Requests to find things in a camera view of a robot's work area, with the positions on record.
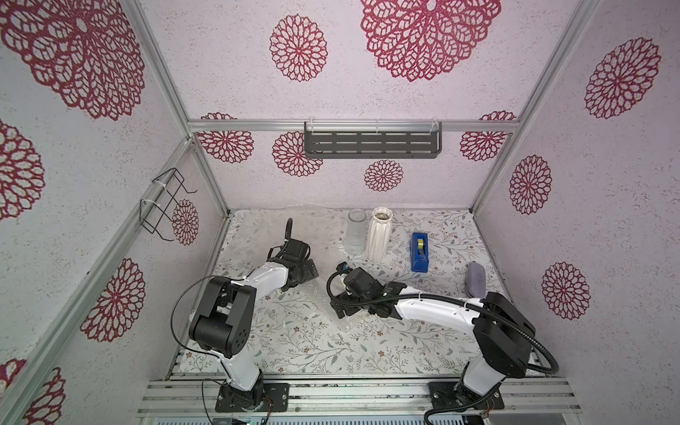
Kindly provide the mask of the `clear bubble wrap sheet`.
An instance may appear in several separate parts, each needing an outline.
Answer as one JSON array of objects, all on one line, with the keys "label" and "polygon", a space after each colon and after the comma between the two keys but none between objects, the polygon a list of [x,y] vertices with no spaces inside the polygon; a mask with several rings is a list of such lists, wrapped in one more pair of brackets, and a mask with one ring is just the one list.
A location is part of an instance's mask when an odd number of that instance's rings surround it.
[{"label": "clear bubble wrap sheet", "polygon": [[343,261],[352,261],[345,251],[347,211],[317,206],[283,209],[246,209],[233,214],[214,268],[214,274],[240,277],[267,260],[267,254],[283,244],[287,221],[291,236],[311,247],[321,277],[325,278]]}]

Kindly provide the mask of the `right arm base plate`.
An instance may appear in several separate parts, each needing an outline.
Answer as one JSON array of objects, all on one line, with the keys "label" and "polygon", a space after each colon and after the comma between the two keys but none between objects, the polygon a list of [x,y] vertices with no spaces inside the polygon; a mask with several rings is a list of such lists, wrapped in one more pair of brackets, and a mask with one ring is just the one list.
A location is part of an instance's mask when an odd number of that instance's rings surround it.
[{"label": "right arm base plate", "polygon": [[500,384],[482,395],[469,390],[459,381],[430,382],[430,399],[434,409],[451,409],[463,412],[467,406],[471,410],[502,410],[505,402],[500,394]]}]

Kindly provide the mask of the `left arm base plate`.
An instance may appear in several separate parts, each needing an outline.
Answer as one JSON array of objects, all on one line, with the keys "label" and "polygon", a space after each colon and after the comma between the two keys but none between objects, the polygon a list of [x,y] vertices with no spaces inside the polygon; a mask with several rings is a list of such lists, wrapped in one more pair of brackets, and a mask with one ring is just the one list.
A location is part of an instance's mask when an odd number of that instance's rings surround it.
[{"label": "left arm base plate", "polygon": [[288,410],[288,384],[256,384],[250,391],[222,385],[215,404],[219,414],[281,413]]}]

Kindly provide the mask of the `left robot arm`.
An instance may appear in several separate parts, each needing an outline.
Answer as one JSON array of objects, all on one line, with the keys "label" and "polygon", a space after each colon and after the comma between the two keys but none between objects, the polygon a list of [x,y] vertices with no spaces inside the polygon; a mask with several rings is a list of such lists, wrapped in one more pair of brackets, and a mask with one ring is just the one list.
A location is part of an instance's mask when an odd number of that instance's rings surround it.
[{"label": "left robot arm", "polygon": [[266,384],[247,343],[258,300],[319,276],[309,244],[292,238],[292,227],[290,218],[278,253],[270,251],[267,261],[247,276],[205,276],[199,280],[205,290],[191,319],[189,339],[198,344],[197,353],[217,359],[224,372],[215,405],[218,413],[287,410],[290,386]]}]

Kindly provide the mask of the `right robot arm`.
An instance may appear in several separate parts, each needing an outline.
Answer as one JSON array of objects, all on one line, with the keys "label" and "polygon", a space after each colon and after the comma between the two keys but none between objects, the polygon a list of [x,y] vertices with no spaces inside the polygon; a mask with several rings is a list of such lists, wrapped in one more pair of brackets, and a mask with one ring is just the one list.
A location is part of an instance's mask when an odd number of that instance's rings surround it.
[{"label": "right robot arm", "polygon": [[463,414],[487,402],[508,379],[528,370],[546,375],[560,372],[559,363],[536,338],[535,327],[499,292],[460,299],[418,290],[402,282],[382,284],[361,267],[341,263],[330,275],[326,292],[338,318],[362,310],[381,318],[420,321],[473,336],[480,354],[465,366],[442,407],[428,410],[423,421],[437,414]]}]

